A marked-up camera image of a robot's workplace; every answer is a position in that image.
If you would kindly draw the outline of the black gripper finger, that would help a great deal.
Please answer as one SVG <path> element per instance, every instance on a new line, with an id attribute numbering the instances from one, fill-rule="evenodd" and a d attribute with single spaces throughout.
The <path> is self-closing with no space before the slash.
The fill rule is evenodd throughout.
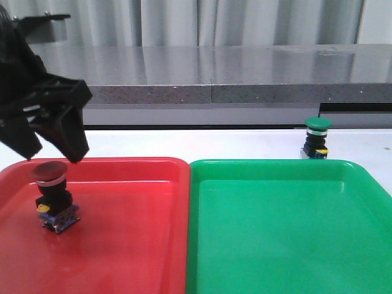
<path id="1" fill-rule="evenodd" d="M 89 151 L 82 111 L 72 106 L 52 108 L 33 119 L 33 130 L 55 146 L 71 163 Z"/>
<path id="2" fill-rule="evenodd" d="M 1 142 L 27 160 L 42 149 L 26 118 L 1 119 Z"/>

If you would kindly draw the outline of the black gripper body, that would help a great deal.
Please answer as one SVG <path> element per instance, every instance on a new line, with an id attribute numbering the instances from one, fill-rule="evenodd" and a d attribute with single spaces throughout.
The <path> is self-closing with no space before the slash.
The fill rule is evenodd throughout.
<path id="1" fill-rule="evenodd" d="M 1 14 L 1 128 L 83 128 L 83 107 L 92 97 L 86 82 L 47 72 L 26 40 L 38 27 L 67 18 Z"/>

